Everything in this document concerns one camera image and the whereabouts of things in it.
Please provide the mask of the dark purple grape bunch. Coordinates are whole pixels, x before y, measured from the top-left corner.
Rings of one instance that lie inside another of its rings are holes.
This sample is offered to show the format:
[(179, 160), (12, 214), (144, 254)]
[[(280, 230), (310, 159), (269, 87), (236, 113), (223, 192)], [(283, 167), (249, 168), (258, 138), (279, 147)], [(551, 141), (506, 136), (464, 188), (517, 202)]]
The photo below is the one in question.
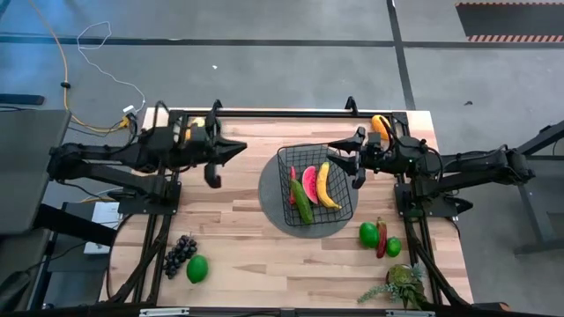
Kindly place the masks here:
[(163, 270), (172, 279), (181, 266), (197, 253), (197, 242), (191, 235), (182, 235), (176, 245), (165, 255)]

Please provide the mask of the red and green chili pepper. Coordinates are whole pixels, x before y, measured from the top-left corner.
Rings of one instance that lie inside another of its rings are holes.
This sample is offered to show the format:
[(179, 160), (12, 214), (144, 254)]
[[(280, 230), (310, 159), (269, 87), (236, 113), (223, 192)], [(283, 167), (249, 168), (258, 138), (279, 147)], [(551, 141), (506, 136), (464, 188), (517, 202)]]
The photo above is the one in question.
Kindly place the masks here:
[(376, 227), (379, 233), (379, 241), (376, 249), (376, 257), (380, 259), (383, 258), (386, 253), (387, 225), (386, 222), (381, 217), (378, 217), (376, 221)]

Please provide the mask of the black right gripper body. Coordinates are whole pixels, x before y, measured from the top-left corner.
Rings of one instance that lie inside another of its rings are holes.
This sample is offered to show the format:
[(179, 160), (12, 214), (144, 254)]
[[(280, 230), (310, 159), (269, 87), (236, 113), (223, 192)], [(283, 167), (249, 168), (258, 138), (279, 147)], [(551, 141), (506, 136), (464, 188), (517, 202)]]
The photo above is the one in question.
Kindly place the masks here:
[(386, 150), (382, 149), (382, 134), (379, 132), (366, 132), (365, 128), (357, 128), (355, 136), (359, 138), (360, 145), (354, 155), (353, 172), (354, 180), (352, 187), (360, 189), (366, 179), (367, 170), (379, 173), (387, 160), (390, 160), (395, 138), (393, 130), (389, 126), (384, 127), (384, 135), (388, 138), (389, 144)]

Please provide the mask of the yellow banana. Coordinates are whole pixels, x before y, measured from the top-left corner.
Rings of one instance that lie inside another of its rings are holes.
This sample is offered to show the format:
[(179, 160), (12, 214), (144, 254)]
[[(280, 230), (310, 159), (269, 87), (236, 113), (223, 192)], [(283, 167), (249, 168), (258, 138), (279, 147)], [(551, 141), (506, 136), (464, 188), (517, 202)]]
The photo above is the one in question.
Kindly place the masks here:
[(330, 170), (330, 163), (324, 162), (321, 164), (319, 172), (316, 177), (316, 193), (318, 201), (329, 209), (341, 209), (341, 206), (335, 203), (328, 195), (327, 180)]

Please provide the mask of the potted succulent plant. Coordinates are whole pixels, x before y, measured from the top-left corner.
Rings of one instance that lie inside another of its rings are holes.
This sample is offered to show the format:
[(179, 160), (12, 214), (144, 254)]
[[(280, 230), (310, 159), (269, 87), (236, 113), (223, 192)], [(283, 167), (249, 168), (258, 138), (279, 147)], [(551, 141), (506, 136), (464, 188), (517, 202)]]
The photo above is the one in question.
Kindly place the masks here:
[(396, 264), (387, 272), (384, 284), (374, 286), (357, 298), (363, 304), (381, 294), (387, 294), (391, 302), (402, 302), (404, 308), (422, 309), (428, 302), (422, 282), (424, 272), (422, 266)]

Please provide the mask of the white box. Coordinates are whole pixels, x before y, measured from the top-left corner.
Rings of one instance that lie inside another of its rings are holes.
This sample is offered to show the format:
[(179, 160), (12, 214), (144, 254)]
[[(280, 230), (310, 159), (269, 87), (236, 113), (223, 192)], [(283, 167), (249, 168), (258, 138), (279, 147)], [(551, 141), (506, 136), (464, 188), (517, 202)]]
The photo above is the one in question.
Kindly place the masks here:
[[(122, 215), (118, 212), (119, 203), (117, 202), (97, 202), (93, 207), (92, 221), (108, 228), (116, 229), (122, 220)], [(94, 242), (87, 242), (84, 247), (84, 254), (108, 254), (109, 246)]]

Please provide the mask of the yellow lemon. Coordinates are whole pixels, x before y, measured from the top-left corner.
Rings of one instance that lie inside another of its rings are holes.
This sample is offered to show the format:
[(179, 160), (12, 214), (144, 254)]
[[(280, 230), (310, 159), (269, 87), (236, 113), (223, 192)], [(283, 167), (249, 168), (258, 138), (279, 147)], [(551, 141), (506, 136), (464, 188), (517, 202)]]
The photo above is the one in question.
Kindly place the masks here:
[(204, 119), (204, 117), (194, 117), (194, 118), (192, 118), (191, 121), (189, 122), (187, 128), (186, 128), (186, 131), (185, 131), (185, 134), (184, 134), (185, 139), (186, 139), (186, 140), (190, 140), (190, 139), (191, 139), (191, 134), (192, 134), (191, 130), (192, 130), (194, 127), (201, 128), (201, 127), (203, 127), (204, 125), (205, 125), (205, 119)]

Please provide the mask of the black wire basket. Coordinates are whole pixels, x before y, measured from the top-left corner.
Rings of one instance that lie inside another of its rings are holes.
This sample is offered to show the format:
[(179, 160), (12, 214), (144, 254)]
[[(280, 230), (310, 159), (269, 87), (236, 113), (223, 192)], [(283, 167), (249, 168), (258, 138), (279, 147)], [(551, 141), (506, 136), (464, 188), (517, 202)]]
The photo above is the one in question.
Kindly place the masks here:
[(327, 159), (327, 155), (330, 153), (339, 155), (340, 151), (332, 149), (326, 144), (299, 144), (282, 147), (278, 150), (276, 155), (278, 176), (280, 178), (284, 220), (287, 225), (293, 227), (309, 226), (302, 221), (296, 204), (291, 205), (289, 203), (291, 166), (294, 166), (296, 180), (301, 184), (301, 176), (308, 166), (315, 166), (318, 173), (322, 163), (330, 163), (327, 191), (329, 197), (340, 205), (341, 209), (329, 209), (325, 208), (320, 202), (313, 204), (309, 201), (314, 218), (312, 225), (340, 223), (353, 217), (358, 202), (358, 192), (352, 188), (350, 177), (345, 171)]

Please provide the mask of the black side stand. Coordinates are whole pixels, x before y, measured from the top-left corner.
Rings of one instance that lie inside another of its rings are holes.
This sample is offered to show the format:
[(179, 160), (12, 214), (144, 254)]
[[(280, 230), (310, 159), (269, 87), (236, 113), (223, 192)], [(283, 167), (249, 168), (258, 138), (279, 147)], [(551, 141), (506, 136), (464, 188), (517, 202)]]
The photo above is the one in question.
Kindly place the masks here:
[(564, 155), (537, 155), (561, 139), (564, 139), (564, 120), (542, 128), (535, 137), (517, 148), (537, 179), (531, 185), (518, 186), (535, 241), (515, 248), (515, 255), (564, 250), (564, 235), (560, 236), (554, 230), (549, 217), (550, 214), (564, 216)]

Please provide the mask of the black floor beam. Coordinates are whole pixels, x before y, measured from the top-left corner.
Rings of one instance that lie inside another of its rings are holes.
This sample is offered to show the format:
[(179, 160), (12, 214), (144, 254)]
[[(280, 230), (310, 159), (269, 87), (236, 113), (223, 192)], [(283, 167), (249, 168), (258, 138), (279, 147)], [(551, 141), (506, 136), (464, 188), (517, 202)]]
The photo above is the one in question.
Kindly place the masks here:
[(85, 241), (111, 247), (117, 230), (42, 204), (33, 221), (34, 228), (70, 235)]

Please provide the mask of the orange fruit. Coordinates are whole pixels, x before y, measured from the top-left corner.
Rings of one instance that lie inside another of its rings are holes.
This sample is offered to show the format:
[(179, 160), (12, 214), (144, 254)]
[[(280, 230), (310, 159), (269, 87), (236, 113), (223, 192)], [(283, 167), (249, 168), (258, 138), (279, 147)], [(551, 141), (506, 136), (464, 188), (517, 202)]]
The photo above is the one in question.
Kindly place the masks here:
[(378, 132), (381, 135), (381, 138), (385, 141), (389, 141), (390, 140), (390, 134), (389, 132), (391, 131), (391, 126), (390, 126), (390, 122), (388, 121), (388, 119), (386, 117), (384, 117), (383, 115), (374, 115), (371, 119), (371, 124), (373, 127), (373, 130), (375, 132)]

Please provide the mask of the watermelon slice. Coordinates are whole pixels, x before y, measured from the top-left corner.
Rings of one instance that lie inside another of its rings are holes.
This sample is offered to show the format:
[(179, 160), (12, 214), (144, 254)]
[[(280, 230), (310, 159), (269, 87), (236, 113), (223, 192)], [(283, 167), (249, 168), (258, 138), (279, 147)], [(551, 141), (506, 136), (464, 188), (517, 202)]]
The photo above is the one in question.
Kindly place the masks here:
[(317, 172), (315, 166), (308, 166), (301, 176), (301, 184), (305, 195), (313, 204), (319, 203), (316, 189), (316, 176)]

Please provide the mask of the green cucumber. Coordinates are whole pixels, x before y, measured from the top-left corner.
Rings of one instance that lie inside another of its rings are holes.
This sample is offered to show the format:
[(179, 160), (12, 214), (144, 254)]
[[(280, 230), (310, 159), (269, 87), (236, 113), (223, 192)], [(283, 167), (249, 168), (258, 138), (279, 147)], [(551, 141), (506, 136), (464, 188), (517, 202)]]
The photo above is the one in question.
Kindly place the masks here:
[(311, 210), (309, 199), (306, 196), (303, 186), (297, 180), (290, 180), (290, 188), (302, 221), (306, 225), (312, 225), (314, 221), (313, 211)]

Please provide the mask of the hazard striped black floor mat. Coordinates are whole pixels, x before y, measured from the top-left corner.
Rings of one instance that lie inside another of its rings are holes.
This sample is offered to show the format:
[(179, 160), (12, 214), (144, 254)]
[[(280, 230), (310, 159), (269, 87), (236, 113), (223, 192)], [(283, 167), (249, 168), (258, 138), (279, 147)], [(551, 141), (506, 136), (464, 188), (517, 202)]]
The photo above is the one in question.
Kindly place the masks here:
[(470, 42), (564, 42), (564, 3), (455, 4)]

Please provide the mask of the black floor bar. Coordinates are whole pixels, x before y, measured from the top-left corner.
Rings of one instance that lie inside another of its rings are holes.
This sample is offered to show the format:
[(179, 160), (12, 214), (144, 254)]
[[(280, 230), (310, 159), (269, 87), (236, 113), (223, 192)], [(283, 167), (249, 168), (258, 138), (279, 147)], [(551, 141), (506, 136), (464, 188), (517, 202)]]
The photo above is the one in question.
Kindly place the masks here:
[(44, 102), (45, 97), (41, 95), (0, 93), (0, 104), (40, 106)]

